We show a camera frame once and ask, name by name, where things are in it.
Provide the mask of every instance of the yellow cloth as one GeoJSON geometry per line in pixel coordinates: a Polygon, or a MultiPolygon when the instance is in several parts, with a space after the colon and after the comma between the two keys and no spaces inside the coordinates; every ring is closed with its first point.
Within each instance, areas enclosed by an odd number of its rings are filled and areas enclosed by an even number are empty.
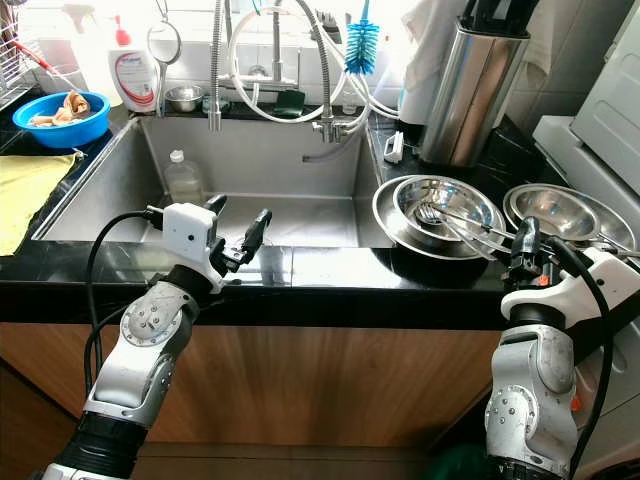
{"type": "Polygon", "coordinates": [[[0,256],[12,255],[31,217],[67,174],[76,154],[57,157],[0,156],[0,256]]]}

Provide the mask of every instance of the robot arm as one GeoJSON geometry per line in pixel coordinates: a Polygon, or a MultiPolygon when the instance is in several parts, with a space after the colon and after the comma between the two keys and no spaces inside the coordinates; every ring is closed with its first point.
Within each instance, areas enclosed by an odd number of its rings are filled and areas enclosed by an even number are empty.
{"type": "MultiPolygon", "coordinates": [[[[600,311],[581,277],[563,270],[554,285],[552,275],[533,268],[536,249],[512,252],[505,277],[521,289],[502,300],[513,327],[503,332],[491,362],[485,428],[492,478],[567,479],[578,442],[573,342],[564,329],[600,311]]],[[[640,290],[640,275],[623,261],[595,248],[584,255],[610,309],[640,290]]]]}
{"type": "Polygon", "coordinates": [[[200,313],[197,300],[223,288],[227,271],[248,263],[262,243],[271,212],[263,210],[240,248],[216,236],[226,197],[209,209],[173,204],[148,207],[177,265],[126,309],[120,335],[86,400],[77,430],[47,468],[44,480],[129,478],[138,449],[158,416],[176,360],[200,313]]]}

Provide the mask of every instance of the dish rack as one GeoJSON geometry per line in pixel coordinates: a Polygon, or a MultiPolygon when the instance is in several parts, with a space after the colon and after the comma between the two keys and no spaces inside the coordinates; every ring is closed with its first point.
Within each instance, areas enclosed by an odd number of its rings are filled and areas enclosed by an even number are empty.
{"type": "Polygon", "coordinates": [[[33,72],[37,64],[22,54],[12,42],[18,41],[38,55],[42,52],[37,40],[28,38],[28,35],[19,36],[17,21],[6,24],[2,22],[0,25],[0,111],[2,111],[38,83],[33,72]]]}

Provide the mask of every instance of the stainless steel sink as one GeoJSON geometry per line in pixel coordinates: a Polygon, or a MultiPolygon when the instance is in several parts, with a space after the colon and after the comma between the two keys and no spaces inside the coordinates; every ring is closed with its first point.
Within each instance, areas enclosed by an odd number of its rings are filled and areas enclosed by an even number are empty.
{"type": "MultiPolygon", "coordinates": [[[[196,162],[208,195],[225,193],[218,234],[241,241],[262,208],[273,211],[265,244],[308,247],[391,245],[376,224],[378,187],[366,134],[323,144],[308,124],[225,120],[211,133],[194,118],[135,118],[113,139],[35,232],[35,240],[94,240],[116,215],[170,203],[161,172],[182,149],[196,162]]],[[[127,220],[112,241],[157,242],[160,232],[127,220]]]]}

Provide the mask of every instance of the blue plastic basin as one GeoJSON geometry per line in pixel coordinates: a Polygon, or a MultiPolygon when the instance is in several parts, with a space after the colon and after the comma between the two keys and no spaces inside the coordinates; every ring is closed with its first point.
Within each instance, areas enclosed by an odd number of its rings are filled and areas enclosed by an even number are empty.
{"type": "Polygon", "coordinates": [[[20,107],[13,114],[13,123],[31,132],[45,147],[71,148],[84,145],[100,137],[109,127],[109,100],[104,95],[79,92],[89,102],[91,115],[70,125],[58,127],[35,127],[29,122],[35,115],[55,115],[64,102],[67,93],[54,93],[33,100],[20,107]]]}

